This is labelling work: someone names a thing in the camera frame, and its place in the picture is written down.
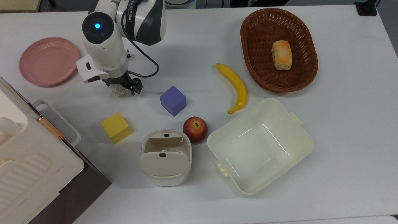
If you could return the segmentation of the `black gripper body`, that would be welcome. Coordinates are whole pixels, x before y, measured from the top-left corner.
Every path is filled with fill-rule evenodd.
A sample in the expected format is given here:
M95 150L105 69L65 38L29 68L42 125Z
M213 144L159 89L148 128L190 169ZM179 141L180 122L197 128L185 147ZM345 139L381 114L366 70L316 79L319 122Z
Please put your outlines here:
M141 90L143 88L141 80L139 78L131 78L128 72L125 72L124 75L118 78L105 79L103 80L103 82L105 82L106 85L107 83L113 84L113 93L124 93L126 90L124 86L134 86L137 93L141 93Z

